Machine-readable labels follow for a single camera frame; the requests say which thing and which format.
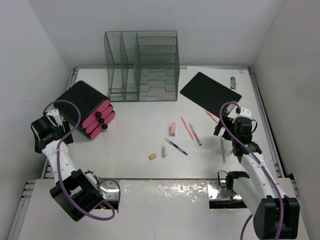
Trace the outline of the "white red marker pen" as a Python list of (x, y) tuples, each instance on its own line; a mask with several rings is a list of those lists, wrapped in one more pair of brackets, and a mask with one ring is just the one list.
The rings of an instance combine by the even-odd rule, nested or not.
[(189, 127), (190, 127), (190, 129), (191, 129), (191, 131), (192, 131), (192, 133), (193, 133), (193, 135), (194, 135), (194, 137), (195, 137), (198, 145), (201, 146), (201, 145), (202, 145), (202, 142), (201, 142), (201, 140), (200, 140), (197, 132), (195, 131), (195, 129), (194, 129), (194, 127), (193, 127), (193, 125), (192, 125), (191, 123), (189, 124)]

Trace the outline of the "pink highlighter pen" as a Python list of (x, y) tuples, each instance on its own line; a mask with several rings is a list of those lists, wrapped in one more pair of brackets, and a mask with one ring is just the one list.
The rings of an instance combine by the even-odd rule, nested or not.
[(187, 132), (188, 132), (188, 134), (189, 134), (190, 138), (191, 138), (192, 140), (194, 140), (194, 139), (195, 139), (195, 138), (194, 138), (194, 135), (193, 135), (193, 133), (192, 133), (191, 129), (189, 128), (189, 126), (188, 126), (188, 124), (187, 124), (186, 120), (184, 119), (184, 117), (183, 117), (183, 116), (181, 116), (181, 117), (180, 117), (180, 119), (181, 119), (181, 121), (182, 121), (182, 123), (183, 123), (183, 125), (184, 125), (185, 129), (187, 130)]

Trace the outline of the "pink eraser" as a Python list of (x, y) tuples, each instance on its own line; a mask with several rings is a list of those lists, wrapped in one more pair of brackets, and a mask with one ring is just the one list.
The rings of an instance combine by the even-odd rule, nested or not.
[(175, 122), (172, 122), (170, 127), (169, 127), (169, 136), (170, 137), (175, 137), (177, 133), (177, 125)]

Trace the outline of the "purple white pen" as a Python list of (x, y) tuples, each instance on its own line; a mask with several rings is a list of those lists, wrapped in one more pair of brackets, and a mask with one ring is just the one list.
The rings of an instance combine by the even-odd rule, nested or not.
[(188, 155), (188, 153), (186, 151), (184, 151), (181, 147), (179, 147), (177, 144), (175, 144), (174, 142), (172, 142), (171, 140), (169, 140), (168, 138), (164, 139), (168, 144), (170, 144), (171, 146), (173, 146), (175, 149), (177, 149), (178, 151), (180, 151), (181, 153), (183, 153), (185, 156)]

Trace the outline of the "black pink drawer unit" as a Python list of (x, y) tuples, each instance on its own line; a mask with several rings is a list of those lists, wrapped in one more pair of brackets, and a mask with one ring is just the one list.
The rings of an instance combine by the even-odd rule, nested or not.
[(116, 115), (110, 99), (82, 80), (64, 92), (53, 106), (73, 126), (80, 114), (77, 129), (89, 139), (105, 131)]

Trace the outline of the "grey small eraser block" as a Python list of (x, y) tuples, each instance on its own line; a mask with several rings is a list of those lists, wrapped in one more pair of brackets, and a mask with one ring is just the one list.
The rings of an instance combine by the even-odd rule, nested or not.
[(166, 147), (162, 146), (162, 157), (165, 158), (167, 156), (166, 154)]

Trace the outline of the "yellow eraser cube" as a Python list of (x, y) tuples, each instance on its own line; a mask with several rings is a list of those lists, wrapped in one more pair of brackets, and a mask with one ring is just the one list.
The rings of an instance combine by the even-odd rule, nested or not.
[(155, 153), (152, 153), (151, 155), (148, 156), (148, 158), (149, 158), (150, 160), (153, 160), (153, 159), (155, 159), (156, 157), (157, 157), (157, 155), (156, 155)]

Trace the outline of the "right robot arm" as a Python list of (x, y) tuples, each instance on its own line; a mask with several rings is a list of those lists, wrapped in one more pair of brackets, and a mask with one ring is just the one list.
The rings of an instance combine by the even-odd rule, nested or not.
[(224, 129), (223, 138), (232, 142), (232, 153), (244, 171), (230, 171), (226, 189), (239, 195), (250, 210), (253, 229), (260, 240), (293, 240), (298, 236), (300, 204), (279, 186), (253, 142), (252, 119), (223, 116), (214, 135)]

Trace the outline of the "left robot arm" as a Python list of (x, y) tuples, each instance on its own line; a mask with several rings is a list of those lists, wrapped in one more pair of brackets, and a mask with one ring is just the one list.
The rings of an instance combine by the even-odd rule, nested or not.
[(76, 169), (71, 161), (67, 144), (72, 143), (72, 136), (68, 136), (57, 146), (60, 139), (70, 131), (67, 122), (62, 122), (58, 115), (45, 115), (31, 123), (31, 130), (35, 139), (34, 151), (44, 154), (53, 170), (54, 187), (50, 189), (51, 197), (76, 222), (85, 215), (80, 212), (66, 197), (59, 182), (57, 157), (60, 162), (62, 183), (69, 197), (84, 211), (90, 212), (103, 200), (97, 183), (91, 180), (81, 169)]

